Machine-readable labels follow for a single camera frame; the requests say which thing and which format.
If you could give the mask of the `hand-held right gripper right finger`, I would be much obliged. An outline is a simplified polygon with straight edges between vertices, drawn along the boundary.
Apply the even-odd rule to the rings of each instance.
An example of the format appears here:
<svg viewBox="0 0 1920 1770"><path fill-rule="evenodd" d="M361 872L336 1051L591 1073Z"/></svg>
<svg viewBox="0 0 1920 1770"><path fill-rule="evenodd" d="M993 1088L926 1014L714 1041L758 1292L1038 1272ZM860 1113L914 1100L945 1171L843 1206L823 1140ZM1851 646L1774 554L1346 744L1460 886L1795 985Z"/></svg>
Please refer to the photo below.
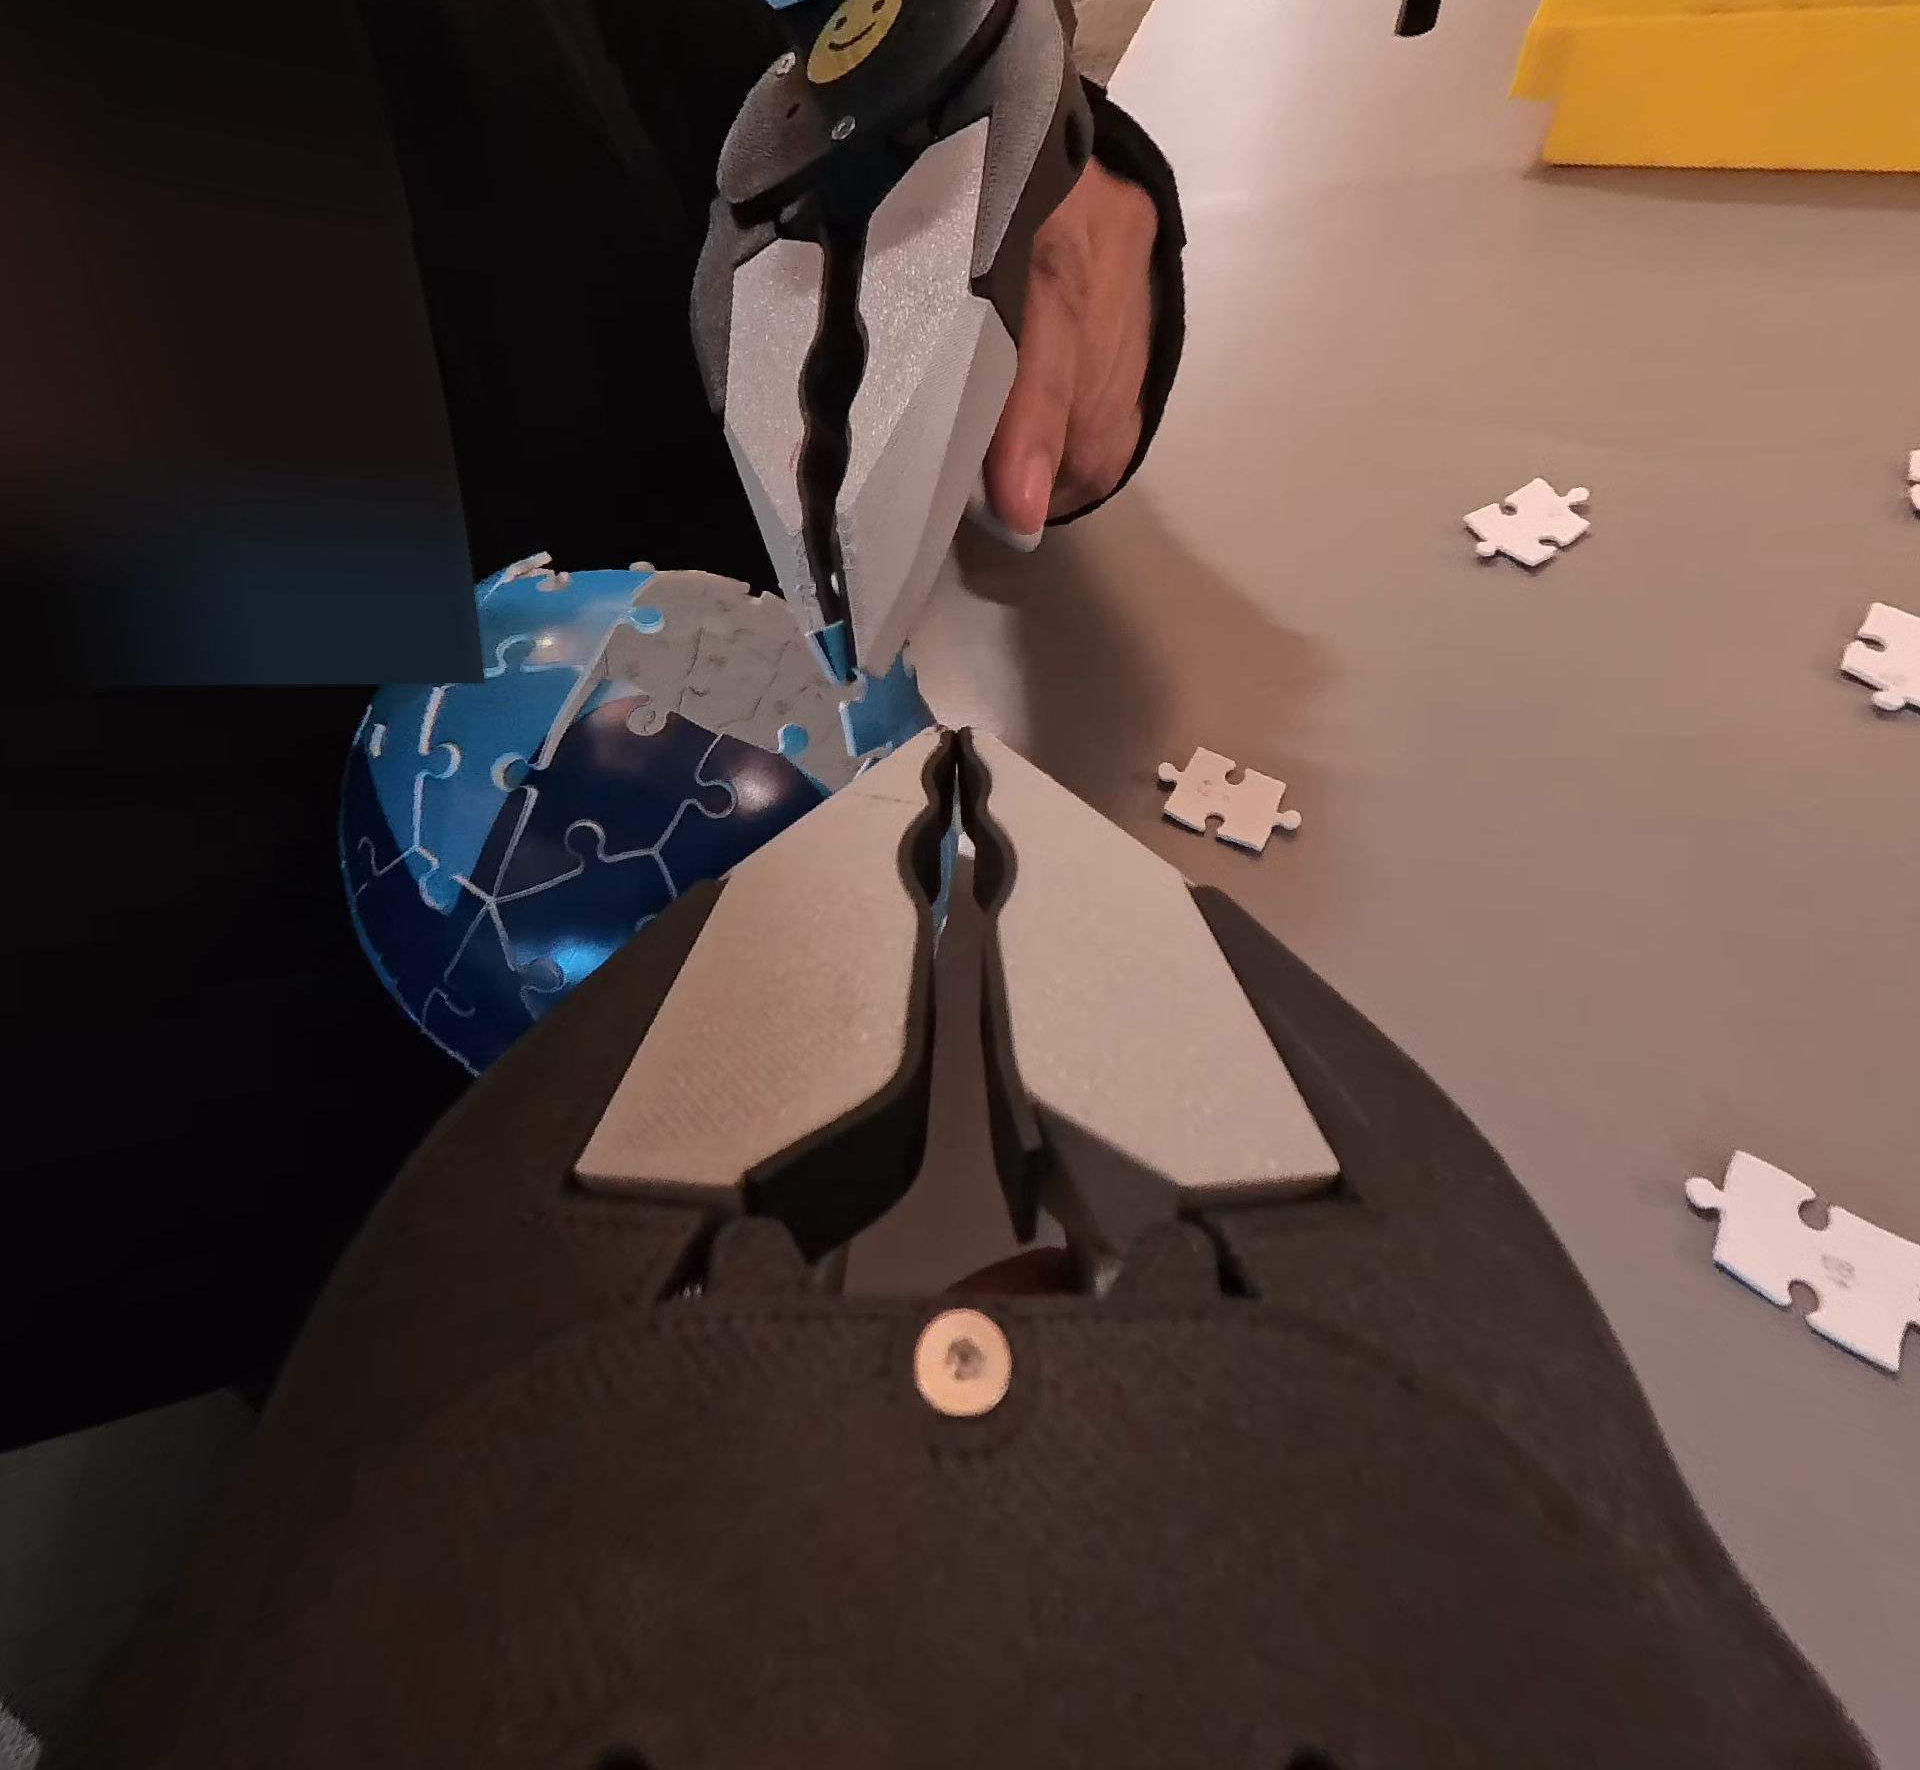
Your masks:
<svg viewBox="0 0 1920 1770"><path fill-rule="evenodd" d="M1311 1197L1337 1160L1182 875L998 737L959 734L980 1049L1014 1234L1092 1271L1142 1231Z"/></svg>

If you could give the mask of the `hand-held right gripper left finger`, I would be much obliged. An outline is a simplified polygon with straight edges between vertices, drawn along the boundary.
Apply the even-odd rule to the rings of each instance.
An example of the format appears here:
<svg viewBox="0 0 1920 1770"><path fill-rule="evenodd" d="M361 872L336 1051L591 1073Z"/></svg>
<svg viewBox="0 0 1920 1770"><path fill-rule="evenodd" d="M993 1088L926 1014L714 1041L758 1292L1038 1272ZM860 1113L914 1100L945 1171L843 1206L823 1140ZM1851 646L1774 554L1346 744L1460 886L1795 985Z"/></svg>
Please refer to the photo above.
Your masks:
<svg viewBox="0 0 1920 1770"><path fill-rule="evenodd" d="M573 1176L778 1222L808 1262L919 1173L954 742L922 731L727 872Z"/></svg>

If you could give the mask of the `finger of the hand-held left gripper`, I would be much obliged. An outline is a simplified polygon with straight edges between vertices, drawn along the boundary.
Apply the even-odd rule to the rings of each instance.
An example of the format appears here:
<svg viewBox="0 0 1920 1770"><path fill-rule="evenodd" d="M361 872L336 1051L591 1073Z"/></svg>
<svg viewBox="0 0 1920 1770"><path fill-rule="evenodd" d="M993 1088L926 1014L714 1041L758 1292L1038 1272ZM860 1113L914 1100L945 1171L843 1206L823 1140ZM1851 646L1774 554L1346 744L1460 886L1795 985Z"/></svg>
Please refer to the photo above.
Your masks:
<svg viewBox="0 0 1920 1770"><path fill-rule="evenodd" d="M876 205L858 280L865 363L847 415L836 547L855 664L887 670L919 616L1016 372L972 291L991 126L933 142Z"/></svg>
<svg viewBox="0 0 1920 1770"><path fill-rule="evenodd" d="M781 597L821 607L825 583L808 542L800 468L823 250L778 233L739 233L733 249L723 432Z"/></svg>

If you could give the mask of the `blue puzzle ball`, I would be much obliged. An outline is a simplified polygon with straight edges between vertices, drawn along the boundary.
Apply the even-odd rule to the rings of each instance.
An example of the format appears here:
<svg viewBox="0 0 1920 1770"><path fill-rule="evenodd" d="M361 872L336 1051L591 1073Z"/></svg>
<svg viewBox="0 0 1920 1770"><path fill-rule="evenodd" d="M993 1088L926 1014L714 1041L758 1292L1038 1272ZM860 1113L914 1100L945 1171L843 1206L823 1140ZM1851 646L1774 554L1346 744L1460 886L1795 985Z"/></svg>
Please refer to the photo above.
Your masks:
<svg viewBox="0 0 1920 1770"><path fill-rule="evenodd" d="M779 595L707 572L537 552L476 618L479 679L374 692L339 809L354 933L471 1077L933 721L907 652L842 679Z"/></svg>

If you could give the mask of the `person's left hand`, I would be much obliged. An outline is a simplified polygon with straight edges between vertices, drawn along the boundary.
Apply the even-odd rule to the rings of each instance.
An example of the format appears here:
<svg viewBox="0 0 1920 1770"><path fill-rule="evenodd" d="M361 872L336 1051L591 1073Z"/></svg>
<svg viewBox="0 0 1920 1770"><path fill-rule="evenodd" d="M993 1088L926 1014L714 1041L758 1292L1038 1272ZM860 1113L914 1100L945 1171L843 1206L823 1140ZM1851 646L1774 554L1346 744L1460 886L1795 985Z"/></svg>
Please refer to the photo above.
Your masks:
<svg viewBox="0 0 1920 1770"><path fill-rule="evenodd" d="M1090 162L1032 241L1018 371L982 483L1012 548L1051 519L1104 502L1142 434L1153 332L1158 214L1134 183Z"/></svg>

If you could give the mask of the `person's dark clothing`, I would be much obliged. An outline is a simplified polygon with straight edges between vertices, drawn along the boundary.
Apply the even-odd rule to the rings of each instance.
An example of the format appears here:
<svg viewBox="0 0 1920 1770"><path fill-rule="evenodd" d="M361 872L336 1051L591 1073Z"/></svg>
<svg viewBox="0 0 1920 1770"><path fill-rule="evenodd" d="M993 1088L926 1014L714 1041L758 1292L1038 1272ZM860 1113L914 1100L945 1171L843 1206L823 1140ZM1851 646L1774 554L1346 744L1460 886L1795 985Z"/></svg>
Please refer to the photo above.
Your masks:
<svg viewBox="0 0 1920 1770"><path fill-rule="evenodd" d="M4 0L4 1453L264 1390L465 1082L349 916L372 691L515 558L773 585L690 298L775 50Z"/></svg>

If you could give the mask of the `yellow plastic bin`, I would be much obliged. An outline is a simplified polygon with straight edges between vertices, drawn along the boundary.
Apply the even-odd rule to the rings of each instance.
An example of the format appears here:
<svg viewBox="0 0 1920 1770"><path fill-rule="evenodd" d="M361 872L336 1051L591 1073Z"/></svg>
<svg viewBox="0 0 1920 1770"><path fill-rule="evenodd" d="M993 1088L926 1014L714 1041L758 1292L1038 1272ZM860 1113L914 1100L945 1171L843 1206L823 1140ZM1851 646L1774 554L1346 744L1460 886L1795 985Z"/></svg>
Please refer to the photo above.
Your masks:
<svg viewBox="0 0 1920 1770"><path fill-rule="evenodd" d="M1918 173L1918 0L1541 0L1513 99L1567 168Z"/></svg>

